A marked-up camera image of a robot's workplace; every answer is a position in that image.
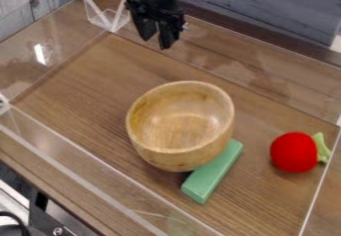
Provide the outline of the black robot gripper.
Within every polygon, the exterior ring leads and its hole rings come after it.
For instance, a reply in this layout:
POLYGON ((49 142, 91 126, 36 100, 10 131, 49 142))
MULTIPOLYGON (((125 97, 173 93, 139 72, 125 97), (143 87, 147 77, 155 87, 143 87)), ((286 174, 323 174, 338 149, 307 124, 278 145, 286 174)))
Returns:
POLYGON ((183 9, 176 0, 127 0, 139 35, 147 41, 156 33, 159 23, 160 49, 168 49, 183 31, 183 9))

